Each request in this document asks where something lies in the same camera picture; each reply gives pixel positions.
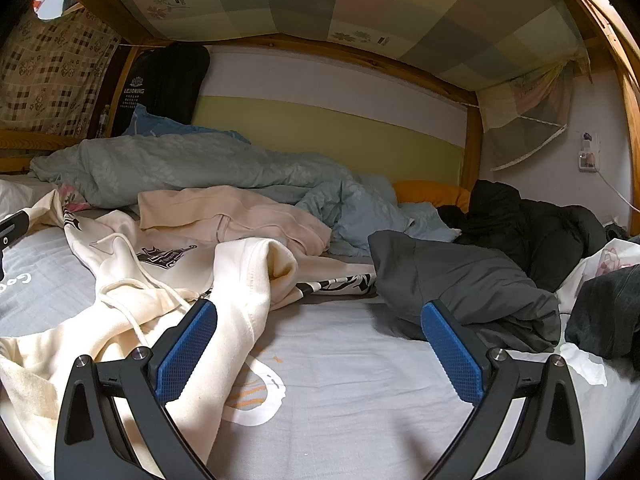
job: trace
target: wooden bed frame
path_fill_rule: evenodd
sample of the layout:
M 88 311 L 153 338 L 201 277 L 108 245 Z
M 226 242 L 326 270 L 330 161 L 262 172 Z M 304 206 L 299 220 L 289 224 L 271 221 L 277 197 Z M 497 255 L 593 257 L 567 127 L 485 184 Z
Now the wooden bed frame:
M 120 0 L 78 0 L 123 37 L 123 43 L 131 45 L 126 62 L 120 73 L 113 96 L 106 136 L 110 136 L 114 115 L 127 75 L 136 57 L 144 50 L 168 45 L 170 42 L 153 37 L 124 6 Z M 634 203 L 640 204 L 640 112 L 634 86 L 638 87 L 636 73 L 640 74 L 640 50 L 628 34 L 621 30 L 615 16 L 600 12 L 592 0 L 565 0 L 578 25 L 591 58 L 591 69 L 616 69 L 628 116 L 629 135 L 633 153 Z M 459 88 L 443 81 L 431 73 L 414 68 L 397 60 L 359 50 L 353 47 L 270 34 L 252 36 L 238 40 L 204 42 L 201 44 L 221 44 L 276 48 L 329 57 L 343 62 L 363 66 L 377 72 L 391 75 L 422 88 L 436 92 L 447 99 L 467 107 L 466 142 L 460 186 L 471 190 L 478 179 L 482 150 L 482 121 L 475 92 Z M 29 149 L 54 151 L 78 142 L 77 139 L 57 137 L 29 132 L 0 131 L 0 149 Z M 30 158 L 0 158 L 0 173 L 20 172 L 28 169 Z M 632 232 L 640 232 L 640 214 L 634 213 Z

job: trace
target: white pillow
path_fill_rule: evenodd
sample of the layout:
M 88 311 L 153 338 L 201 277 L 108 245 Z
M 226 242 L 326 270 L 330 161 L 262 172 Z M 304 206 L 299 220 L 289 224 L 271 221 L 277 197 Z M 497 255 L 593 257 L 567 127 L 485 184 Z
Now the white pillow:
M 3 175 L 0 179 L 0 220 L 20 209 L 32 207 L 53 189 L 56 189 L 55 184 L 41 182 L 32 176 Z

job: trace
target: wall outlet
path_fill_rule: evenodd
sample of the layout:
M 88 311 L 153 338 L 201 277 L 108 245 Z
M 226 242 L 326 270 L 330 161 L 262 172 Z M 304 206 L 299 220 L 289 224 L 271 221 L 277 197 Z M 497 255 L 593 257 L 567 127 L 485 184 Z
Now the wall outlet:
M 582 149 L 578 152 L 578 169 L 592 173 L 600 169 L 600 141 L 596 134 L 582 134 Z

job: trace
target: light green wall panel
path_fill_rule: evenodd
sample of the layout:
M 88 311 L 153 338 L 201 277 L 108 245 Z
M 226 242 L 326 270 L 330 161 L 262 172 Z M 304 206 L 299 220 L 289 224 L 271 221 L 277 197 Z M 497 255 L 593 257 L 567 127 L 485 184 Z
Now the light green wall panel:
M 200 96 L 193 124 L 236 130 L 280 152 L 319 152 L 355 173 L 458 184 L 464 149 L 426 134 L 315 106 Z

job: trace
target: bed sheet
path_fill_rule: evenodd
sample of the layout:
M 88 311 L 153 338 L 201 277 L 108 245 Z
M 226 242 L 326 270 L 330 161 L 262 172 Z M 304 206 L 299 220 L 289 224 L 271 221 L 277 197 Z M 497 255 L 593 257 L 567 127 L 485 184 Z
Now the bed sheet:
M 94 301 L 94 277 L 58 228 L 8 248 L 4 267 L 2 336 L 52 328 Z M 591 386 L 572 371 L 587 480 L 606 469 L 640 416 L 630 362 L 606 362 L 606 375 L 607 386 Z M 482 472 L 497 463 L 518 402 Z M 311 296 L 270 314 L 226 401 L 207 465 L 219 480 L 422 478 L 470 410 L 430 345 L 405 339 L 382 299 Z

